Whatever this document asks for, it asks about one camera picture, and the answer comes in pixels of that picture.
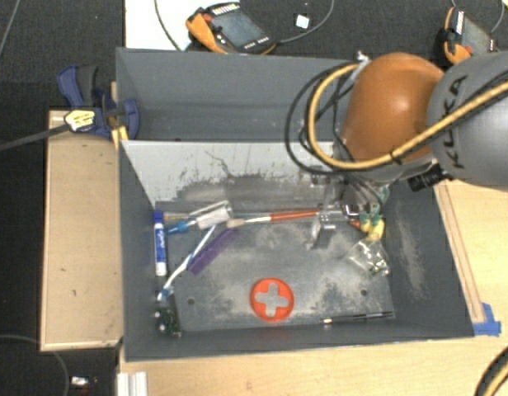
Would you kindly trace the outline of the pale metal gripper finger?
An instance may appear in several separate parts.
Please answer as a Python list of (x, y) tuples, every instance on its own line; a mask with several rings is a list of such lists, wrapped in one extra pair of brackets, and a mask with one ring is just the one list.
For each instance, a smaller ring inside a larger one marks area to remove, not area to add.
[(328, 248), (332, 237), (336, 232), (336, 225), (331, 222), (324, 222), (316, 219), (311, 230), (311, 249)]
[(337, 210), (340, 206), (341, 187), (339, 184), (328, 184), (325, 187), (320, 211)]

